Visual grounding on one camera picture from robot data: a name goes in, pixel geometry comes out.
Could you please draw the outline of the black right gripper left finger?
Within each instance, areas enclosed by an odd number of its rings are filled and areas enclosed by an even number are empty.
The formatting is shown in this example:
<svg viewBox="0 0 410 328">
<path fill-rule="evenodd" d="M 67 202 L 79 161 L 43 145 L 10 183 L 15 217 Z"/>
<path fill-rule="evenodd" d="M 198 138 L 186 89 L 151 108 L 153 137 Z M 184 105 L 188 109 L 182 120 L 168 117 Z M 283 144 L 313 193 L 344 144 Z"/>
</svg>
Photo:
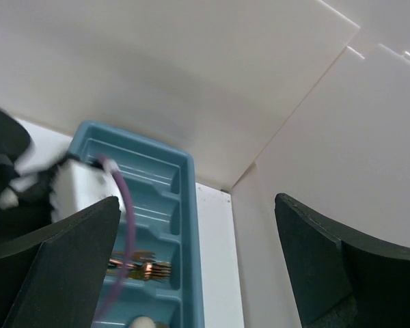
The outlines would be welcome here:
<svg viewBox="0 0 410 328">
<path fill-rule="evenodd" d="M 116 197 L 0 244 L 0 327 L 90 327 L 120 221 Z"/>
</svg>

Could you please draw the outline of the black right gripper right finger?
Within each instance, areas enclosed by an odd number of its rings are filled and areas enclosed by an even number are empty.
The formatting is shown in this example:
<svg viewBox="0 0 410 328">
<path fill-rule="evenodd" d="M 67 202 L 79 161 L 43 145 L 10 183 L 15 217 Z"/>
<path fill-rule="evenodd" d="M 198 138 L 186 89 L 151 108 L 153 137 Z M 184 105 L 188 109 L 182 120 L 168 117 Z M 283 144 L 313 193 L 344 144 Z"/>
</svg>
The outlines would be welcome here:
<svg viewBox="0 0 410 328">
<path fill-rule="evenodd" d="M 285 193 L 275 219 L 303 327 L 410 327 L 410 248 L 334 221 Z"/>
</svg>

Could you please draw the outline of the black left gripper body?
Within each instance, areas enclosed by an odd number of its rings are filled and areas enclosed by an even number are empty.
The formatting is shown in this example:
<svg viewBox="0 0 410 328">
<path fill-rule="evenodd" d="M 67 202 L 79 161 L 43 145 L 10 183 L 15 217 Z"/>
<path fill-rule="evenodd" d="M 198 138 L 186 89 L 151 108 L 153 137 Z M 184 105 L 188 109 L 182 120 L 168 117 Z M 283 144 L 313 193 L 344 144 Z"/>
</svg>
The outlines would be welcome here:
<svg viewBox="0 0 410 328">
<path fill-rule="evenodd" d="M 77 159 L 66 152 L 45 168 L 20 173 L 16 162 L 31 143 L 28 131 L 0 108 L 0 243 L 51 224 L 53 180 L 59 168 Z"/>
</svg>

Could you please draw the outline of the copper fork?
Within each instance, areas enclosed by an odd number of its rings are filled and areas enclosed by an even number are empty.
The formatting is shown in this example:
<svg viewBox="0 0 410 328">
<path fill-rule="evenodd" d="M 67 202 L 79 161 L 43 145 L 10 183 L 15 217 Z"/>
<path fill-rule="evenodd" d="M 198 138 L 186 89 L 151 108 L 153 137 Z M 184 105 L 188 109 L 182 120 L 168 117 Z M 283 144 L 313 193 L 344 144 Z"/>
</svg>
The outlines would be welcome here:
<svg viewBox="0 0 410 328">
<path fill-rule="evenodd" d="M 124 251 L 113 251 L 111 255 L 114 257 L 116 256 L 123 257 L 125 255 L 125 252 Z M 156 256 L 155 256 L 155 253 L 152 251 L 138 250 L 132 253 L 130 259 L 135 262 L 155 262 Z"/>
<path fill-rule="evenodd" d="M 172 265 L 169 262 L 142 262 L 128 263 L 126 277 L 136 280 L 162 281 L 169 279 L 172 273 Z"/>
</svg>

